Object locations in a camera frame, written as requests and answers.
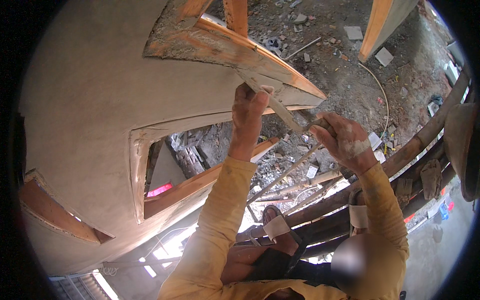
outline pink light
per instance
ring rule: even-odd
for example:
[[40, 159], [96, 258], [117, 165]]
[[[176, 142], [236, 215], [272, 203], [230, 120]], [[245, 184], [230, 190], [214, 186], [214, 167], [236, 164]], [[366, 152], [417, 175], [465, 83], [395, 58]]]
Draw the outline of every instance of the pink light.
[[171, 188], [173, 188], [173, 185], [171, 184], [171, 182], [169, 182], [167, 184], [162, 185], [159, 188], [154, 189], [153, 191], [149, 191], [147, 194], [147, 197], [157, 196], [158, 194], [161, 194], [164, 191], [169, 190]]

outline blue object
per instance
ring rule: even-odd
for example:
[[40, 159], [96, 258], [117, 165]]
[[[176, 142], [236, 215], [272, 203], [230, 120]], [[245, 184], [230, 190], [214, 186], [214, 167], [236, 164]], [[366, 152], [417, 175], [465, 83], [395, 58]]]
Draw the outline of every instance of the blue object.
[[440, 205], [440, 214], [442, 215], [442, 220], [448, 220], [448, 207], [445, 203]]

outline dirt ground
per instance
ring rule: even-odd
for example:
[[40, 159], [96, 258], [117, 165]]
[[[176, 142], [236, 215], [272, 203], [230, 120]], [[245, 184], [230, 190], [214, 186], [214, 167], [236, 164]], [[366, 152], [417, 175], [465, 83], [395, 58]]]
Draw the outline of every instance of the dirt ground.
[[[357, 121], [368, 133], [375, 132], [380, 136], [383, 132], [387, 115], [386, 99], [374, 78], [358, 65], [360, 42], [349, 40], [343, 29], [344, 26], [360, 26], [365, 35], [372, 2], [303, 0], [292, 9], [289, 5], [293, 1], [288, 0], [284, 0], [283, 4], [282, 1], [277, 2], [277, 5], [276, 1], [272, 0], [248, 1], [249, 37], [262, 43], [264, 39], [273, 36], [284, 36], [282, 43], [288, 44], [284, 56], [322, 37], [318, 46], [313, 44], [287, 60], [288, 64], [327, 94], [327, 100], [317, 108], [295, 111], [296, 118], [313, 120], [318, 111], [333, 111]], [[224, 20], [222, 1], [215, 0], [207, 13]], [[294, 32], [293, 20], [299, 13], [311, 16], [314, 20], [309, 20], [308, 26], [304, 24], [301, 32]], [[292, 14], [295, 17], [288, 19], [288, 15]], [[379, 50], [385, 47], [394, 56], [389, 65], [383, 67], [374, 56], [364, 64], [375, 74], [385, 90], [389, 106], [388, 126], [393, 124], [396, 127], [395, 139], [398, 139], [398, 144], [401, 145], [410, 140], [418, 131], [419, 125], [425, 125], [430, 119], [427, 105], [432, 95], [445, 98], [451, 89], [443, 71], [443, 66], [450, 60], [445, 48], [448, 37], [438, 30], [438, 24], [432, 21], [431, 17], [426, 17], [427, 15], [423, 1], [420, 1], [418, 7], [378, 48]], [[332, 38], [341, 42], [332, 44]], [[310, 55], [310, 62], [304, 60], [304, 53]], [[346, 55], [348, 60], [341, 59], [340, 54]], [[406, 97], [402, 97], [400, 93], [402, 87], [408, 91]], [[261, 135], [266, 137], [277, 136], [283, 139], [290, 131], [276, 114], [265, 115], [262, 120]], [[205, 158], [205, 168], [220, 163], [226, 157], [231, 126], [231, 122], [213, 125], [209, 135], [197, 147]], [[291, 157], [296, 160], [305, 153], [300, 151], [298, 146], [311, 147], [315, 143], [312, 136], [304, 142], [296, 133], [292, 133], [287, 142], [281, 140], [258, 162], [259, 168], [253, 177], [251, 188], [255, 185], [265, 187], [288, 169], [292, 165]], [[274, 153], [281, 153], [283, 158], [275, 158]], [[393, 153], [393, 150], [388, 149], [386, 157]], [[312, 155], [273, 190], [306, 180], [310, 164], [318, 166], [319, 172], [329, 171], [334, 159], [325, 149], [321, 150], [320, 156], [317, 158]], [[312, 189], [305, 192], [299, 201], [315, 191], [316, 189]], [[298, 193], [292, 192], [285, 196], [295, 199]], [[289, 202], [277, 206], [285, 211], [294, 204], [295, 202]], [[257, 217], [261, 218], [263, 206], [256, 204], [253, 209]], [[252, 220], [248, 212], [245, 218]]]

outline plaster trowel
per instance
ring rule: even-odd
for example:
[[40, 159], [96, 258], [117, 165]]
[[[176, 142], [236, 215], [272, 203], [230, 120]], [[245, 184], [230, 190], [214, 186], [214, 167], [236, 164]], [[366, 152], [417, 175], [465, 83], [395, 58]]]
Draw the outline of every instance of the plaster trowel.
[[[258, 93], [259, 91], [265, 91], [265, 89], [263, 89], [256, 81], [255, 77], [253, 76], [254, 73], [252, 72], [249, 72], [247, 70], [241, 70], [241, 69], [238, 69], [238, 68], [233, 68], [235, 70], [235, 72], [238, 74], [238, 76], [240, 76], [240, 78], [246, 83], [248, 84], [248, 86], [256, 93]], [[277, 115], [291, 128], [293, 129], [294, 131], [296, 132], [307, 132], [308, 129], [312, 126], [312, 125], [318, 125], [318, 126], [321, 126], [325, 129], [328, 130], [328, 132], [333, 136], [333, 137], [336, 137], [336, 132], [335, 130], [333, 129], [332, 126], [330, 126], [330, 124], [325, 120], [325, 119], [318, 119], [318, 120], [315, 120], [313, 122], [310, 122], [307, 126], [300, 126], [296, 121], [295, 119], [293, 118], [292, 114], [290, 113], [290, 111], [288, 109], [285, 108], [285, 106], [283, 104], [280, 103], [280, 101], [278, 101], [277, 99], [275, 99], [275, 97], [273, 97], [272, 95], [270, 95], [270, 98], [269, 98], [269, 102], [268, 102], [268, 106], [273, 109], [273, 111], [275, 113], [277, 113]]]

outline hand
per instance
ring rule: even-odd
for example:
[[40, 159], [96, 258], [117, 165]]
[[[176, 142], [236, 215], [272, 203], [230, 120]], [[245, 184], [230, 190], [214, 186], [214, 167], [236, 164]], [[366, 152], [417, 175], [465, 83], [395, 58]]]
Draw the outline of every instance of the hand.
[[324, 118], [333, 127], [336, 138], [317, 125], [310, 127], [310, 132], [340, 164], [361, 175], [377, 163], [367, 132], [360, 124], [333, 112], [322, 111], [317, 117]]
[[[273, 95], [273, 87], [262, 85]], [[265, 91], [257, 94], [243, 83], [235, 91], [233, 101], [233, 134], [228, 155], [232, 158], [250, 161], [262, 129], [262, 114], [268, 105], [269, 95]]]

